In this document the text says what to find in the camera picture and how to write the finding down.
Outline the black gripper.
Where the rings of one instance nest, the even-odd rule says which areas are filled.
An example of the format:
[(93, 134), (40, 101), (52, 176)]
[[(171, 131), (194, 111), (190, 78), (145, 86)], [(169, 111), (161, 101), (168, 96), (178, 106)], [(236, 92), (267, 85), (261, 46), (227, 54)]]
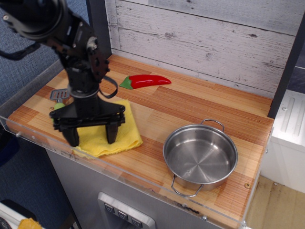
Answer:
[(109, 103), (98, 95), (88, 98), (75, 98), (62, 108), (50, 112), (55, 129), (62, 131), (64, 138), (72, 146), (79, 145), (77, 128), (106, 125), (106, 136), (109, 144), (116, 141), (118, 126), (125, 122), (125, 107)]

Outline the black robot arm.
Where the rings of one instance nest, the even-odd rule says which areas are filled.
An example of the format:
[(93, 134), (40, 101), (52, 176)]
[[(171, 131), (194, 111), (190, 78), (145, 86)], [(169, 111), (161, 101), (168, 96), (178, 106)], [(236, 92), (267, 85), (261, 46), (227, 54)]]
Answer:
[(67, 90), (73, 102), (50, 113), (54, 129), (62, 132), (71, 146), (78, 146), (79, 127), (103, 125), (108, 143), (114, 143), (119, 126), (125, 122), (125, 107), (107, 102), (107, 95), (100, 98), (100, 83), (109, 80), (109, 62), (100, 51), (93, 28), (64, 0), (3, 0), (0, 6), (7, 25), (34, 41), (23, 51), (5, 54), (5, 58), (18, 60), (46, 45), (55, 51), (68, 74)]

